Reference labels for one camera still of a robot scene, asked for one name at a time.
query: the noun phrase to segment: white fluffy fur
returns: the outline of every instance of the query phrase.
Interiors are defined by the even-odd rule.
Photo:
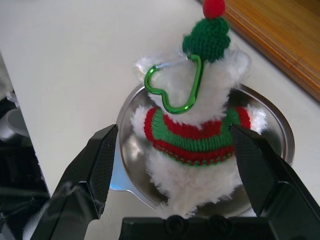
[[[143,82],[145,73],[154,64],[186,58],[183,54],[174,56],[144,57],[137,62],[139,79]],[[228,101],[231,88],[236,87],[250,65],[250,58],[240,50],[225,50],[224,58],[213,64],[206,63],[203,69],[201,85],[194,106],[183,114],[168,113],[159,95],[149,94],[150,98],[162,108],[176,123],[201,127],[201,124],[213,119],[221,119],[224,115],[224,104]],[[196,63],[186,61],[183,64],[166,67],[156,72],[151,80],[155,88],[166,90],[170,104],[174,107],[184,105],[190,95],[196,74]]]
[[[261,108],[247,106],[248,115],[250,117],[251,130],[261,134],[267,128],[267,115]]]
[[[139,106],[131,117],[131,124],[133,126],[133,131],[140,138],[146,138],[146,134],[144,130],[144,127],[145,127],[144,122],[149,109],[150,107]]]
[[[142,58],[136,64],[139,78],[143,81],[150,66],[172,61],[177,59],[177,56]],[[149,96],[174,122],[201,128],[202,123],[220,120],[225,116],[225,103],[229,99],[230,90],[240,83],[249,65],[249,56],[239,50],[226,50],[223,59],[206,63],[197,100],[194,106],[183,114],[166,112],[160,96]],[[151,84],[166,90],[170,103],[178,107],[185,104],[189,97],[195,72],[196,65],[186,61],[157,72]],[[144,120],[148,109],[140,106],[131,118],[133,130],[142,138],[146,137]],[[259,108],[248,106],[247,109],[252,122],[251,129],[260,134],[267,126],[266,114]],[[208,202],[216,203],[224,196],[229,197],[235,187],[242,184],[234,156],[217,165],[189,167],[152,148],[146,167],[157,189],[168,196],[168,202],[156,209],[162,218],[171,215],[188,218],[194,214],[197,206]]]
[[[152,148],[146,167],[151,181],[169,198],[156,210],[164,219],[171,215],[188,218],[198,205],[217,203],[241,185],[235,157],[218,165],[189,167]]]

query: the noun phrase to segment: white countertop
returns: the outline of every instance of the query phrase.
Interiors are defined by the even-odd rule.
[[[116,122],[138,84],[142,55],[181,47],[203,17],[195,0],[2,0],[0,51],[51,193],[98,130]],[[243,39],[252,58],[244,82],[273,102],[295,138],[293,167],[320,203],[320,107]],[[110,191],[86,240],[118,239],[123,216],[154,216],[131,193]]]

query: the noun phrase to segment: heart-shaped carabiner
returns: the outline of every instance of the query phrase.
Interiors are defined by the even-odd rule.
[[[189,96],[186,104],[183,106],[179,106],[179,107],[171,106],[169,103],[168,93],[163,89],[155,88],[150,85],[151,78],[152,78],[153,74],[155,72],[162,70],[164,68],[164,66],[166,66],[166,64],[153,65],[152,67],[149,68],[149,70],[146,72],[146,75],[144,77],[145,89],[150,94],[161,95],[164,109],[168,113],[171,113],[171,114],[183,114],[183,113],[187,112],[188,110],[190,110],[190,108],[195,104],[195,102],[197,100],[197,95],[198,95],[198,91],[199,91],[199,87],[200,87],[200,83],[201,83],[201,79],[202,79],[202,73],[204,70],[204,66],[203,66],[203,62],[202,62],[200,56],[198,56],[198,55],[191,54],[191,55],[188,55],[187,58],[188,58],[188,60],[191,60],[192,62],[197,63],[197,67],[196,67],[196,73],[195,73],[190,96]]]

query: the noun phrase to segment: knitted hat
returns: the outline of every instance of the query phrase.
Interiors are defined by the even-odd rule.
[[[204,19],[199,21],[190,35],[183,38],[185,54],[199,55],[203,61],[215,62],[223,58],[229,47],[228,23],[220,16],[225,11],[224,0],[206,0],[203,4]]]

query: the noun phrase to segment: striped sweater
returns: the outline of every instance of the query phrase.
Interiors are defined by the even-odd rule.
[[[159,151],[188,166],[209,166],[223,162],[234,154],[229,125],[250,128],[244,107],[228,108],[223,120],[207,121],[201,129],[174,123],[159,108],[151,108],[144,121],[146,138]]]

